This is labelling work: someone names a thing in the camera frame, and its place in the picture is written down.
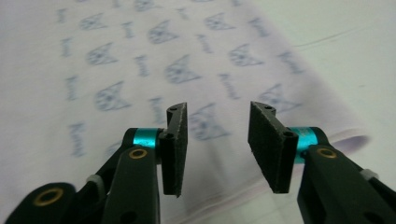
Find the white surface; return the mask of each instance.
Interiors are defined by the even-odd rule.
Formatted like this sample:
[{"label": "white surface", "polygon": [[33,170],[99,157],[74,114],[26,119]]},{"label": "white surface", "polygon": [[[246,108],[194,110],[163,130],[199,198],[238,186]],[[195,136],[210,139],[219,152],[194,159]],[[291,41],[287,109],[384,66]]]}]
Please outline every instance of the white surface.
[{"label": "white surface", "polygon": [[165,127],[163,111],[180,102],[189,111],[183,193],[160,188],[163,223],[267,189],[257,186],[247,143],[252,100],[333,141],[366,134],[248,1],[4,1],[1,9],[0,218],[45,183],[80,189],[127,128]]},{"label": "white surface", "polygon": [[[396,189],[396,2],[257,0],[283,35],[367,125],[371,141],[349,153]],[[199,223],[303,223],[291,195],[260,197]]]}]

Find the white cable tie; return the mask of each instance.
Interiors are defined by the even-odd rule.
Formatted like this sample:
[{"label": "white cable tie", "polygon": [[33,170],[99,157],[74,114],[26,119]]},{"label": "white cable tie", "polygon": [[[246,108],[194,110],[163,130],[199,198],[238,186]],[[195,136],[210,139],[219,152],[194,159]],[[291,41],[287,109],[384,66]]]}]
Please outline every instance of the white cable tie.
[{"label": "white cable tie", "polygon": [[370,180],[373,177],[379,179],[379,175],[370,169],[361,170],[361,175],[365,180]]},{"label": "white cable tie", "polygon": [[90,175],[87,178],[87,182],[90,181],[96,185],[99,195],[99,202],[102,201],[106,197],[105,183],[103,182],[102,177],[99,175]]}]

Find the screw hole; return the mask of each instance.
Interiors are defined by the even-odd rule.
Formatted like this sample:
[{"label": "screw hole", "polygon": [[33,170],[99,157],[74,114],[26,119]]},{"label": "screw hole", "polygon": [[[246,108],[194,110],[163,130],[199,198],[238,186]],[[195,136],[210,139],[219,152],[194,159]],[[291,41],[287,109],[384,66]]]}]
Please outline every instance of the screw hole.
[{"label": "screw hole", "polygon": [[137,215],[135,212],[126,212],[120,216],[120,223],[122,224],[132,224],[136,221]]},{"label": "screw hole", "polygon": [[382,224],[384,223],[384,219],[382,219],[381,216],[377,215],[376,213],[373,212],[365,212],[364,216],[369,220],[371,223],[375,224]]},{"label": "screw hole", "polygon": [[337,154],[334,151],[332,151],[330,149],[327,149],[327,148],[320,148],[320,149],[317,150],[317,153],[320,156],[326,157],[326,158],[329,158],[329,159],[337,158]]},{"label": "screw hole", "polygon": [[33,204],[35,206],[46,206],[52,204],[58,201],[63,194],[64,190],[60,188],[47,189],[35,197]]},{"label": "screw hole", "polygon": [[135,149],[132,152],[129,153],[129,157],[132,159],[142,159],[148,154],[148,152],[145,149]]}]

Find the black bracket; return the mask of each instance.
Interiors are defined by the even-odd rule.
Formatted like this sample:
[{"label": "black bracket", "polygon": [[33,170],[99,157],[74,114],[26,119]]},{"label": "black bracket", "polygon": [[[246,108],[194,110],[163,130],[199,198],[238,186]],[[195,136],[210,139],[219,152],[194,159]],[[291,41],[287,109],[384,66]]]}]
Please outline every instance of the black bracket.
[{"label": "black bracket", "polygon": [[7,223],[160,223],[157,167],[164,194],[181,194],[188,144],[187,104],[166,110],[167,129],[125,133],[120,148],[76,192],[51,183],[28,194]]},{"label": "black bracket", "polygon": [[297,152],[307,139],[275,117],[276,110],[252,102],[248,142],[274,193],[289,192],[294,157],[304,158],[298,204],[304,223],[395,223],[396,193],[332,147],[317,127],[305,128],[315,144]]}]

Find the white fabric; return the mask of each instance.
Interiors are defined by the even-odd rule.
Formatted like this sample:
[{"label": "white fabric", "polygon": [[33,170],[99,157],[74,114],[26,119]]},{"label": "white fabric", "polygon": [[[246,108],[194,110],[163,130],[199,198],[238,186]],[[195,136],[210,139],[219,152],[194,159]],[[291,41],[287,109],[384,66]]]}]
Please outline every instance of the white fabric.
[{"label": "white fabric", "polygon": [[1,220],[41,185],[81,188],[128,128],[166,127],[165,109],[182,102],[183,190],[161,195],[163,223],[191,222],[266,186],[247,142],[250,101],[276,107],[286,126],[319,126],[340,149],[365,139],[249,1],[0,5]]}]

